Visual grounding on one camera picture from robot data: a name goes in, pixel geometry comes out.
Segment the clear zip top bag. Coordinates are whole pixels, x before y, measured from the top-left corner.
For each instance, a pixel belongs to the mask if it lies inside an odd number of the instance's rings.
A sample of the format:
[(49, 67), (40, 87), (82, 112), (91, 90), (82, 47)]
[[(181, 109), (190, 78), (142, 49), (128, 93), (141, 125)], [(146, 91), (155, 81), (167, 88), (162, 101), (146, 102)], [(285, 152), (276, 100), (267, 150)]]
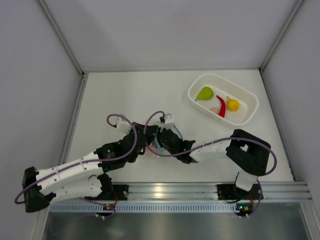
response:
[[(160, 157), (162, 157), (162, 155), (165, 154), (165, 148), (162, 147), (158, 141), (158, 133), (160, 132), (160, 129), (162, 128), (163, 126), (163, 123), (161, 123), (160, 121), (156, 121), (155, 122), (155, 125), (158, 127), (158, 131), (157, 133), (155, 134), (155, 139), (153, 140), (153, 142), (151, 143), (151, 148), (153, 151), (157, 152), (158, 154), (160, 154)], [(182, 133), (180, 132), (180, 130), (177, 128), (177, 126), (174, 124), (173, 127), (171, 128), (171, 130), (177, 134), (182, 140), (184, 140), (184, 137), (182, 135)]]

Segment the small pink fake fruit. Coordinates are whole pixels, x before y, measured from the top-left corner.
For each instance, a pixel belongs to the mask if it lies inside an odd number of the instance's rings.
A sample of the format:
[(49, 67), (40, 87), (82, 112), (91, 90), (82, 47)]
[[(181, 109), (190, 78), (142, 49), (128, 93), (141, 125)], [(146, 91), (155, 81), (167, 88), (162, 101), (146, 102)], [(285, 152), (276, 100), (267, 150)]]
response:
[(220, 109), (217, 108), (217, 107), (211, 108), (210, 111), (211, 111), (212, 113), (214, 113), (214, 114), (217, 114), (217, 115), (220, 113)]

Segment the red fake chili pepper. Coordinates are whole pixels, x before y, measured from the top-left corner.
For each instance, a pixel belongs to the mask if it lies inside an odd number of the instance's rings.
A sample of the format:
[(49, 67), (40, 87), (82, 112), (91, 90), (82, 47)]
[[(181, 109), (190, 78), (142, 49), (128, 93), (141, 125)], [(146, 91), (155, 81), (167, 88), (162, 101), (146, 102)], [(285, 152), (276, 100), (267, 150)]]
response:
[(223, 98), (221, 98), (220, 96), (216, 96), (217, 99), (220, 101), (220, 112), (219, 112), (219, 116), (224, 118), (225, 117), (225, 114), (226, 114), (226, 103), (224, 101)]

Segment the green fake pear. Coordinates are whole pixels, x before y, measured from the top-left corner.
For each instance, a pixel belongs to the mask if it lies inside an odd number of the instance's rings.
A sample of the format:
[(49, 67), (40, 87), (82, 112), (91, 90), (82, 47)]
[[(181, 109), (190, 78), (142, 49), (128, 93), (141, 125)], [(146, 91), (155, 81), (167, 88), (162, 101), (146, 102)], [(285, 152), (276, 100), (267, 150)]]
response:
[(213, 97), (214, 91), (210, 87), (205, 86), (200, 90), (195, 101), (207, 101), (211, 100)]

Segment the yellow fake pear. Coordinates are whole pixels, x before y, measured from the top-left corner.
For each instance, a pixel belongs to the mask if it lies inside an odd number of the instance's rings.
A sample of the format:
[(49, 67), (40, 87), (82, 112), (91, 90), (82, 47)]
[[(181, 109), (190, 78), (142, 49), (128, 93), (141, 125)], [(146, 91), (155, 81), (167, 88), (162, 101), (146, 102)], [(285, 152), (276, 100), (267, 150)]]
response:
[(231, 112), (236, 112), (240, 108), (240, 103), (233, 98), (227, 97), (226, 107)]

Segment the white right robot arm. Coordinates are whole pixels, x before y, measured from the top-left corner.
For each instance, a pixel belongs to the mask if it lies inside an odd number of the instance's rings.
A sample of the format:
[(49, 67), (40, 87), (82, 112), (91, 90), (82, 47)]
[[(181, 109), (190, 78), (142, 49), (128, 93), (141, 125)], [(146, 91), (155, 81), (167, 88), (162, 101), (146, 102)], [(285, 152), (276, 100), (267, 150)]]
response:
[(257, 199), (259, 186), (255, 182), (277, 165), (271, 145), (242, 129), (234, 130), (230, 137), (199, 146), (195, 140), (184, 140), (171, 129), (161, 129), (155, 135), (154, 144), (161, 154), (167, 151), (184, 164), (226, 159), (236, 164), (239, 171), (234, 184), (218, 187), (221, 200)]

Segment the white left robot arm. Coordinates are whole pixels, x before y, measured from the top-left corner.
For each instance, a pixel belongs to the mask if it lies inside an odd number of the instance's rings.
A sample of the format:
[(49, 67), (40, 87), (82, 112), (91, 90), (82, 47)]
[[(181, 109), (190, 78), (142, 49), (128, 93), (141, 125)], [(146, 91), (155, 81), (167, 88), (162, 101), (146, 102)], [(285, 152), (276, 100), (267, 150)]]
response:
[(22, 180), (25, 211), (38, 212), (68, 199), (109, 199), (114, 187), (107, 173), (134, 163), (145, 153), (159, 128), (133, 125), (123, 139), (106, 143), (80, 159), (42, 170), (33, 166), (25, 169)]

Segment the white perforated plastic basket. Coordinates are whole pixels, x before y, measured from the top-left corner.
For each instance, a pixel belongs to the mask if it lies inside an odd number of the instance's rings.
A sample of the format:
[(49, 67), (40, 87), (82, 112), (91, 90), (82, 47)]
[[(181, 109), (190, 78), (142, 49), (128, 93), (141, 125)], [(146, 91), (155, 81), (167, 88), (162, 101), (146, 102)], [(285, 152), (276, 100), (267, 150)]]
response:
[(256, 95), (214, 73), (199, 76), (187, 95), (192, 107), (232, 129), (247, 124), (259, 106)]

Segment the aluminium mounting rail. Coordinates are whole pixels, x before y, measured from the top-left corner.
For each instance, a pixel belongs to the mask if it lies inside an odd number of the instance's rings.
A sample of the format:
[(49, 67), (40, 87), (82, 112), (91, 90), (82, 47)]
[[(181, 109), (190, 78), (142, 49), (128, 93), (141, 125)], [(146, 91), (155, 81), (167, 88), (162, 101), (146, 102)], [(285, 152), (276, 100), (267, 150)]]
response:
[[(220, 182), (116, 182), (119, 201), (131, 202), (221, 202)], [(261, 182), (263, 202), (310, 202), (311, 192), (305, 182)]]

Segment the aluminium frame post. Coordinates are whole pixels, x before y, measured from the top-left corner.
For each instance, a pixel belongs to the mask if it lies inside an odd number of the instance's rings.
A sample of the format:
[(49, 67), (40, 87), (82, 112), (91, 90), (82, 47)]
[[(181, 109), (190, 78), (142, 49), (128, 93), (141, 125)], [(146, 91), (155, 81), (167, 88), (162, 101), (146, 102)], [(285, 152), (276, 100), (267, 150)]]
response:
[(290, 9), (288, 15), (284, 19), (284, 23), (282, 24), (280, 30), (278, 31), (274, 41), (272, 42), (270, 48), (268, 49), (262, 64), (259, 67), (259, 73), (262, 74), (266, 67), (268, 66), (269, 62), (273, 58), (274, 54), (276, 53), (277, 49), (281, 45), (282, 41), (284, 40), (287, 32), (289, 31), (291, 25), (295, 21), (295, 18), (299, 14), (300, 10), (302, 9), (303, 5), (306, 3), (306, 0), (295, 0), (293, 7)]
[(43, 12), (44, 17), (48, 21), (50, 27), (52, 28), (55, 36), (59, 40), (63, 50), (65, 51), (66, 55), (68, 56), (69, 60), (71, 61), (73, 67), (75, 68), (76, 72), (79, 76), (84, 75), (84, 71), (82, 70), (78, 60), (76, 59), (76, 56), (74, 55), (68, 41), (66, 40), (61, 28), (59, 27), (57, 21), (55, 20), (55, 17), (53, 16), (51, 10), (49, 9), (48, 4), (45, 0), (36, 0), (35, 1), (38, 5), (40, 10)]

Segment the right aluminium frame post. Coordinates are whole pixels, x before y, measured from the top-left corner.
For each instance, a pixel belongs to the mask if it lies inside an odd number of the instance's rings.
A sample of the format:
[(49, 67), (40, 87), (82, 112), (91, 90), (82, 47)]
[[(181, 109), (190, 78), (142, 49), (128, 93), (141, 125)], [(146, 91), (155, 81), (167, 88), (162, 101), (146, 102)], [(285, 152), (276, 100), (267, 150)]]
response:
[(273, 58), (274, 54), (276, 53), (277, 49), (281, 45), (282, 41), (284, 40), (287, 32), (289, 31), (291, 25), (295, 21), (295, 18), (299, 14), (300, 10), (302, 9), (303, 5), (306, 3), (306, 0), (295, 0), (293, 7), (290, 9), (288, 15), (284, 19), (284, 23), (282, 24), (280, 30), (278, 31), (274, 41), (272, 42), (270, 48), (268, 49), (262, 64), (259, 67), (259, 73), (262, 74), (266, 67), (268, 66), (269, 62)]

